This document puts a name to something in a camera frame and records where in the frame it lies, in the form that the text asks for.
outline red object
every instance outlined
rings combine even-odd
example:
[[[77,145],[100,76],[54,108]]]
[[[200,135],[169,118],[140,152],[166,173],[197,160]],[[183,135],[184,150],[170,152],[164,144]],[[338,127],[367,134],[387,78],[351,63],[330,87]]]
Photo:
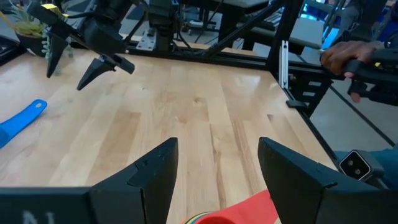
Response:
[[[201,217],[195,224],[274,224],[278,219],[268,190],[245,201]]]

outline wooden tabletop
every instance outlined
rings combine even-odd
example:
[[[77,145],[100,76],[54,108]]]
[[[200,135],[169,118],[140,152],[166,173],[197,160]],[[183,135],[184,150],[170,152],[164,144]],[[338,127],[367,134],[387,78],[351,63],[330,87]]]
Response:
[[[168,223],[179,223],[266,188],[261,136],[333,167],[269,72],[126,56],[136,66],[132,75],[118,69],[77,91],[94,57],[75,50],[51,79],[45,60],[29,54],[0,68],[0,121],[36,98],[49,104],[0,150],[0,186],[93,185],[175,136],[178,177]]]

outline multicolored object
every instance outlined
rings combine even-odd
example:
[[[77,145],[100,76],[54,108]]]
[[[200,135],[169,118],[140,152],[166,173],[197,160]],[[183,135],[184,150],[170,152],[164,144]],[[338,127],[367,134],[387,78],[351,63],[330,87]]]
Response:
[[[0,149],[30,125],[47,107],[44,100],[35,100],[17,115],[0,123]]]
[[[181,224],[274,224],[278,214],[268,190],[263,190],[245,201],[220,210],[206,212]]]

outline blue handle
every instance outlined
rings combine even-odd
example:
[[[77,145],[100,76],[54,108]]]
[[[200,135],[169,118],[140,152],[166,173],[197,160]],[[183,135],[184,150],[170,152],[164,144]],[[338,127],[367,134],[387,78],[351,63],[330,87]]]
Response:
[[[47,107],[44,100],[35,100],[17,115],[0,124],[0,148],[30,125]]]

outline human hand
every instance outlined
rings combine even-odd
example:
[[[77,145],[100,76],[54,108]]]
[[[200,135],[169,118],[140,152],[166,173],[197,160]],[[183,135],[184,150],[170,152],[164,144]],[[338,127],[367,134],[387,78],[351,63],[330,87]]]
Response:
[[[372,53],[382,48],[384,48],[384,44],[378,41],[369,43],[362,41],[339,42],[322,53],[321,64],[335,75],[341,75],[349,60],[356,59],[367,63]],[[353,78],[354,74],[346,72],[344,76]],[[357,93],[352,93],[351,99],[357,103],[361,97]]]

